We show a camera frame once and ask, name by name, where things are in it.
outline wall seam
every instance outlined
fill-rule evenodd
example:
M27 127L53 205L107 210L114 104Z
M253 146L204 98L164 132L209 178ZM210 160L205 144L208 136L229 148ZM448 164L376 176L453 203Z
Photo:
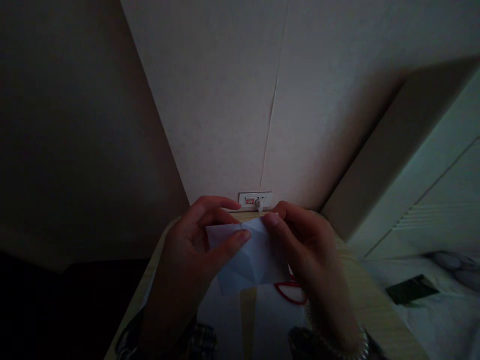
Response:
M272 130L272 118L274 116L275 100L277 98L277 87L279 85L280 64L282 62L282 53L284 51L285 32L287 31L287 21L288 21L289 12L290 12L290 2L291 0L288 0L288 6L286 8L286 14L285 14L285 22L283 25L283 34L281 36L280 55L278 57L278 67L276 69L275 88L273 90L273 99L271 101L271 107L270 107L270 117L268 119L268 133L266 135L265 150L263 152L263 164L261 166L260 188L258 191L262 191L262 185L264 183L264 171L265 171L265 163L267 161L267 149L269 148L270 132Z

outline wall outlet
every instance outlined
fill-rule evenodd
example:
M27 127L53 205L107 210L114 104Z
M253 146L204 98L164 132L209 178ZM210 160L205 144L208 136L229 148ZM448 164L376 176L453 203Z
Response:
M238 194L238 202L242 209L256 209L256 200L263 199L263 207L269 208L272 206L273 192L241 192Z

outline folded paper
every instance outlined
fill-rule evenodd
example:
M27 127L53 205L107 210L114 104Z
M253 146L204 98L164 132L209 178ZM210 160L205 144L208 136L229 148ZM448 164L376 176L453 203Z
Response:
M249 230L251 239L218 274L222 295L236 294L256 285L290 281L287 258L259 218L241 224L207 226L210 247L218 247L239 230Z

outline dark floor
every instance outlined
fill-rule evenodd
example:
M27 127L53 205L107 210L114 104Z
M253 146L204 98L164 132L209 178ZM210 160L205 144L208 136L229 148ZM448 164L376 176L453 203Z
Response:
M82 263L56 274L0 253L0 358L103 359L148 262Z

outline fingernail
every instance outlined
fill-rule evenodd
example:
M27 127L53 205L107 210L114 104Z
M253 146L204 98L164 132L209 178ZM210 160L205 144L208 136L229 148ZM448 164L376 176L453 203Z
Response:
M276 212L269 212L267 215L263 217L263 219L268 225L272 225L272 226L277 225L280 221L279 215Z
M252 237L252 234L248 230L242 230L240 232L240 241L244 244Z

